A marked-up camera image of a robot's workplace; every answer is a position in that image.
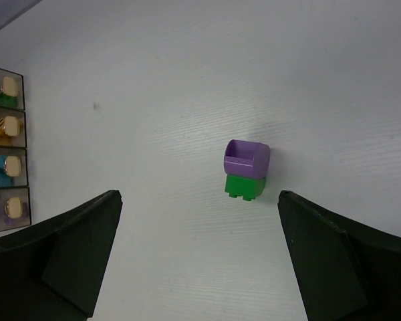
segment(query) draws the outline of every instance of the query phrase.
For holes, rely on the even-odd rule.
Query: tabletop surface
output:
[[[283,189],[401,236],[401,0],[43,0],[0,67],[34,223],[122,193],[93,320],[306,320]],[[224,193],[233,138],[272,148],[252,202]]]

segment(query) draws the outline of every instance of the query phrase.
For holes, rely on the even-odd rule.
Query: transparent drawer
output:
[[[26,146],[24,112],[0,107],[0,146]]]
[[[0,69],[0,106],[25,109],[22,75]]]
[[[0,189],[0,231],[31,225],[28,188]]]
[[[27,185],[27,158],[25,150],[0,148],[0,189],[24,187]]]

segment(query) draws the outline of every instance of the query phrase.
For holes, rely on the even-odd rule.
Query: purple object in drawer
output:
[[[225,152],[225,172],[248,179],[264,179],[269,159],[270,148],[266,144],[232,139]]]

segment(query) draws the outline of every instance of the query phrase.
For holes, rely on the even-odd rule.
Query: stacked blocks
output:
[[[224,167],[227,174],[225,192],[230,197],[251,201],[261,195],[266,185],[270,148],[260,142],[231,140],[226,148]]]

